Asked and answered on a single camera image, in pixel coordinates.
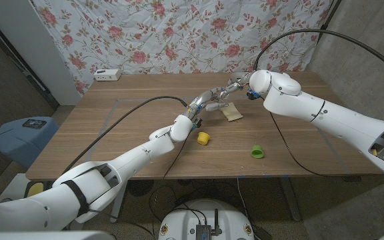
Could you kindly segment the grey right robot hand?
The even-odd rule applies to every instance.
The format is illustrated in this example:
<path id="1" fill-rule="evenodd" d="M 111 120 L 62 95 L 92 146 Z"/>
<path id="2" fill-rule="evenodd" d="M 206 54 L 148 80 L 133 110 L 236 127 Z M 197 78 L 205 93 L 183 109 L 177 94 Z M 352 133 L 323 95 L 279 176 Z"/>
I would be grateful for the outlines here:
<path id="1" fill-rule="evenodd" d="M 228 80 L 227 86 L 220 93 L 220 98 L 226 99 L 230 93 L 242 91 L 244 88 L 248 87 L 252 74 L 252 72 L 232 73 L 230 79 Z"/>

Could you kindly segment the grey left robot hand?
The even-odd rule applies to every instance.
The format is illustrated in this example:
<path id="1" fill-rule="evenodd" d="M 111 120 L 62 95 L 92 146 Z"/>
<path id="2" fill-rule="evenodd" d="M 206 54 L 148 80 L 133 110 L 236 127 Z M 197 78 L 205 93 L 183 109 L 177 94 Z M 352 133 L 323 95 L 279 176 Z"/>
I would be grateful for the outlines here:
<path id="1" fill-rule="evenodd" d="M 225 103 L 220 98 L 222 87 L 216 87 L 214 89 L 204 91 L 198 95 L 187 107 L 187 110 L 183 113 L 189 120 L 194 120 L 201 110 L 215 111 L 224 107 L 228 107 L 229 104 Z"/>

